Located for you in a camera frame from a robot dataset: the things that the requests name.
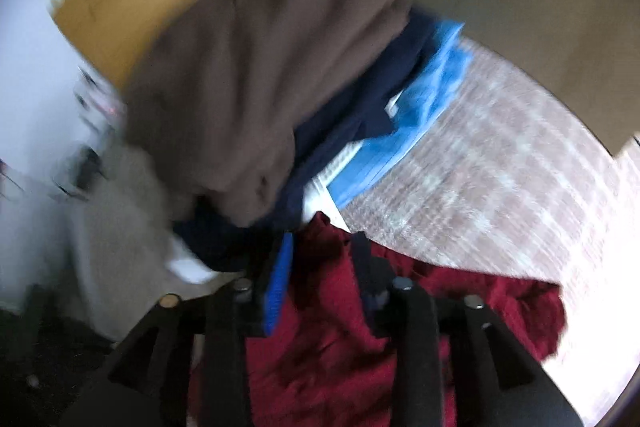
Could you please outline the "dark red garment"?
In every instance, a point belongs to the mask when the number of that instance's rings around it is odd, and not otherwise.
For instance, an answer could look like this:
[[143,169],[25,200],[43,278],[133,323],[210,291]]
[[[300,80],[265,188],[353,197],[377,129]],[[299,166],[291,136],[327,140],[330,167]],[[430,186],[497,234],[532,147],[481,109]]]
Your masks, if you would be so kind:
[[[355,234],[335,228],[323,213],[296,234],[280,321],[270,336],[245,343],[250,426],[393,426],[396,351],[389,339],[375,337],[364,319],[350,257]],[[558,286],[429,265],[370,243],[373,256],[436,298],[480,296],[541,367],[558,349],[565,325]],[[440,340],[439,352],[445,384],[442,426],[459,426],[447,339]],[[190,401],[200,425],[201,366]]]

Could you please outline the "plaid woven rug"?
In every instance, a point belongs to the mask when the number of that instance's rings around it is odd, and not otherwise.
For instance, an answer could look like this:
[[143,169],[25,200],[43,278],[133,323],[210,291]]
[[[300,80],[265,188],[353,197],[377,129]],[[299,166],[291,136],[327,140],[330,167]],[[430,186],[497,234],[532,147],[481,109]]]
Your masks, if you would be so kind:
[[639,147],[609,154],[521,69],[462,46],[457,98],[343,218],[434,265],[560,284],[544,367],[586,425],[608,425],[639,365]]

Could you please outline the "brown folded garment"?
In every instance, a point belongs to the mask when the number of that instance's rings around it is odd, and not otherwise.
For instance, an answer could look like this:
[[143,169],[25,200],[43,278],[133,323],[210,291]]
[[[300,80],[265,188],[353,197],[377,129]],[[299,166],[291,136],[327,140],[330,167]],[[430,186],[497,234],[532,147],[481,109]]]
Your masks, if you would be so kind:
[[177,220],[200,195],[238,227],[273,208],[297,126],[352,84],[408,23],[408,0],[198,0],[124,90]]

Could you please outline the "navy blue garment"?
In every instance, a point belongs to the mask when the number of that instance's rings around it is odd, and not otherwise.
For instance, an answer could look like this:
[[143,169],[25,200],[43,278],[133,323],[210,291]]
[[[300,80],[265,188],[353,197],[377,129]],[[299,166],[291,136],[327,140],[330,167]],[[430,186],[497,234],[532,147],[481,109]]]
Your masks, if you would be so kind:
[[273,208],[241,228],[222,217],[210,196],[195,199],[189,217],[172,225],[195,257],[214,271],[240,271],[250,258],[276,251],[302,223],[305,185],[350,142],[393,132],[385,107],[409,86],[436,52],[440,20],[414,6],[406,28],[347,88],[294,130],[293,168]]

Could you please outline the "light blue garment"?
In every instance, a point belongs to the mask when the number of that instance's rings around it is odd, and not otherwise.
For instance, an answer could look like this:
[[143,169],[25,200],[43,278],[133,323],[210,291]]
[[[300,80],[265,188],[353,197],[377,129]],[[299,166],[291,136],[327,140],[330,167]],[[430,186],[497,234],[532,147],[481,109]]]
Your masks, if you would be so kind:
[[435,54],[412,83],[396,96],[389,135],[367,139],[328,185],[337,205],[345,208],[381,181],[457,98],[473,54],[461,46],[464,25],[443,20],[436,25]]

